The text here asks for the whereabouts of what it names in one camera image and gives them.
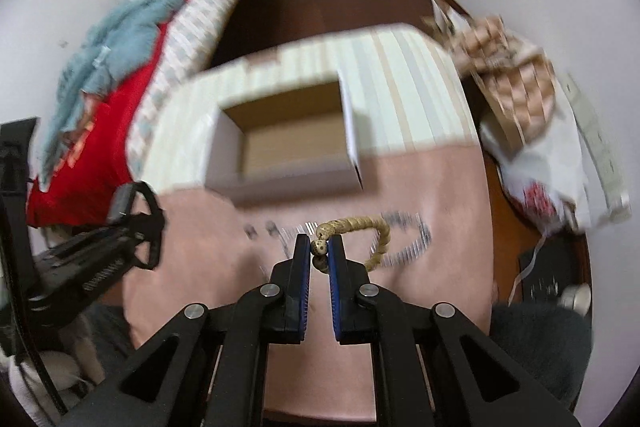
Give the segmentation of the checkered bed quilt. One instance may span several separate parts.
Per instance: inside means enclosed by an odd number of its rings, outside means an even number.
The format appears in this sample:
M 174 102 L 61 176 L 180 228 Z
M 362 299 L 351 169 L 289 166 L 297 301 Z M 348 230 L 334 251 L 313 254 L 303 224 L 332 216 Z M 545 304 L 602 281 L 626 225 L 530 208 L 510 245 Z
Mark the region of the checkered bed quilt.
M 125 159 L 132 179 L 139 179 L 157 119 L 169 95 L 201 72 L 217 49 L 239 0 L 186 0 L 168 24 L 160 60 L 132 116 L 125 139 Z

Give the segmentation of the teal blue blanket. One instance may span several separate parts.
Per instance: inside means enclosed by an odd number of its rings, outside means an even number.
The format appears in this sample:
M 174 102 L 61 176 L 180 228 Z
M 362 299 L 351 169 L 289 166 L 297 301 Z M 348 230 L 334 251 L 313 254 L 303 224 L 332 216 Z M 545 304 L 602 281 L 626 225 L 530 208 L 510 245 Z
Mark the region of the teal blue blanket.
M 69 148 L 63 135 L 76 128 L 85 98 L 105 98 L 151 60 L 167 22 L 186 0 L 122 0 L 86 33 L 77 52 L 58 77 L 56 106 L 44 134 L 39 181 L 48 187 L 53 171 Z

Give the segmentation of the white wall power strip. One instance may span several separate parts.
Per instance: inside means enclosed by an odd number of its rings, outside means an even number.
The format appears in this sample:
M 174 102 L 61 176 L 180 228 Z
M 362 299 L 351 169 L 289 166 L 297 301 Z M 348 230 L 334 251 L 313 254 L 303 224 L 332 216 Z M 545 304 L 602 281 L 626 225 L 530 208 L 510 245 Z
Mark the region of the white wall power strip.
M 602 130 L 596 109 L 572 75 L 563 76 L 560 85 L 572 106 L 579 133 L 596 170 L 606 205 L 605 216 L 613 222 L 629 219 L 631 205 L 623 171 Z

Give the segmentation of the open cardboard box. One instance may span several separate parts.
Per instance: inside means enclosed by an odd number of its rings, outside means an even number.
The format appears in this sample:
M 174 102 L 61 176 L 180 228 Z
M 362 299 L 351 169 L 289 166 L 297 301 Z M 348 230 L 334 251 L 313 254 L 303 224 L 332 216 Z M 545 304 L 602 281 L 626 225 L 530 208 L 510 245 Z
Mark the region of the open cardboard box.
M 360 191 L 355 114 L 337 72 L 222 108 L 204 187 L 235 206 Z

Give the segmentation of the red bed cover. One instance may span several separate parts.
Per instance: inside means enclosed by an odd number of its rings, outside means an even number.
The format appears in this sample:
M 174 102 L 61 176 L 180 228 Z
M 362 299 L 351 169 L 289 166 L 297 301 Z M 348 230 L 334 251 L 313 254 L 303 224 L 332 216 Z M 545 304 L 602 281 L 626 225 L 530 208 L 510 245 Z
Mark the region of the red bed cover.
M 104 222 L 117 187 L 132 180 L 125 159 L 127 131 L 160 60 L 160 47 L 174 15 L 160 24 L 160 35 L 149 62 L 105 98 L 95 95 L 85 98 L 85 110 L 76 128 L 63 135 L 69 148 L 56 164 L 49 186 L 40 184 L 38 174 L 30 191 L 28 225 L 42 229 Z

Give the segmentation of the brown checkered blanket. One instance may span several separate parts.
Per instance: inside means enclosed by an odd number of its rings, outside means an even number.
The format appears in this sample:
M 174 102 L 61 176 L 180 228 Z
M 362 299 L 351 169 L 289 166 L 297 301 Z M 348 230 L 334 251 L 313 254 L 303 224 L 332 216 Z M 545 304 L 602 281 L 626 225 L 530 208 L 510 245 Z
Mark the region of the brown checkered blanket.
M 539 46 L 515 35 L 498 15 L 463 17 L 458 24 L 448 15 L 423 21 L 459 77 L 474 80 L 511 152 L 546 131 L 555 110 L 555 75 Z

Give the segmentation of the white plastic bag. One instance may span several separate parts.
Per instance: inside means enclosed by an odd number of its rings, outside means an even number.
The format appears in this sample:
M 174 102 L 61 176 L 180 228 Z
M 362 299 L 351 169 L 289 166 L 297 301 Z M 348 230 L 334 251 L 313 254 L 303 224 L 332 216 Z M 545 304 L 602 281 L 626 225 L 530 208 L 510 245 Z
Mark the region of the white plastic bag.
M 578 128 L 570 102 L 558 93 L 549 126 L 534 142 L 510 153 L 499 139 L 495 116 L 480 122 L 480 141 L 497 161 L 503 192 L 522 216 L 551 235 L 564 228 L 585 232 L 591 225 Z

